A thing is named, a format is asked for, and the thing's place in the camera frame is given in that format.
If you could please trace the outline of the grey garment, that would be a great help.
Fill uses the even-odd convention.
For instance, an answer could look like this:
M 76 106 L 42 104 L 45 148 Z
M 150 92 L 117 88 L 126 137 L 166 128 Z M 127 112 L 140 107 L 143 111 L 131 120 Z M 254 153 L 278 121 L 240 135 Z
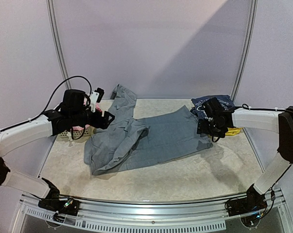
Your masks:
M 213 146 L 197 134 L 198 119 L 186 106 L 177 111 L 135 119 L 137 96 L 122 85 L 112 92 L 107 129 L 97 129 L 86 141 L 84 163 L 94 176 L 154 166 Z

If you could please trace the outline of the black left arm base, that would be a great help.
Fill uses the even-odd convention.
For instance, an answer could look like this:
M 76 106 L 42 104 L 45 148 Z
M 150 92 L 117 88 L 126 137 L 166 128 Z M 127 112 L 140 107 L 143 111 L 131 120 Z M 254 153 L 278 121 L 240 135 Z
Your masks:
M 47 183 L 50 190 L 45 198 L 40 199 L 38 207 L 59 214 L 77 216 L 81 202 L 73 198 L 61 198 L 60 191 L 52 182 L 45 178 L 42 180 Z

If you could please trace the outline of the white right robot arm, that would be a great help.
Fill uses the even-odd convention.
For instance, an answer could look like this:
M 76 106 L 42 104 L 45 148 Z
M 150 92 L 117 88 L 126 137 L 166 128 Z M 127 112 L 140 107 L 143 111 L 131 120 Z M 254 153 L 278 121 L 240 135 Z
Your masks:
M 263 168 L 253 185 L 262 195 L 271 189 L 293 164 L 293 106 L 252 108 L 246 104 L 225 110 L 219 103 L 201 107 L 206 118 L 198 123 L 198 133 L 224 138 L 228 128 L 244 128 Z

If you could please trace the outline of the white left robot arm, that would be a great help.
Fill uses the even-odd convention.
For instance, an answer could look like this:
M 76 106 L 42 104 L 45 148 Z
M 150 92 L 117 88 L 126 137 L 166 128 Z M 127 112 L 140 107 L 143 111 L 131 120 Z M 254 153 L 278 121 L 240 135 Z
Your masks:
M 109 112 L 82 110 L 65 115 L 56 110 L 47 110 L 35 120 L 0 132 L 0 186 L 17 189 L 43 199 L 53 211 L 63 207 L 63 200 L 54 192 L 56 188 L 38 178 L 38 168 L 46 154 L 51 138 L 74 126 L 92 126 L 106 129 L 114 120 Z

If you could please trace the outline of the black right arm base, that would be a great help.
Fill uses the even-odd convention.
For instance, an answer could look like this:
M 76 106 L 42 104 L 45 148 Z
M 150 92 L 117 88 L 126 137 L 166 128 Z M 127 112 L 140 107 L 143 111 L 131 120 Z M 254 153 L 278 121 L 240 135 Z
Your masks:
M 263 194 L 260 194 L 254 188 L 254 184 L 252 184 L 246 191 L 245 198 L 230 198 L 225 202 L 224 207 L 229 216 L 242 215 L 250 212 L 259 211 L 261 209 L 266 210 L 268 204 L 265 198 L 265 194 L 268 191 L 271 191 L 271 200 L 274 201 L 276 199 L 276 196 L 272 187 L 270 187 Z

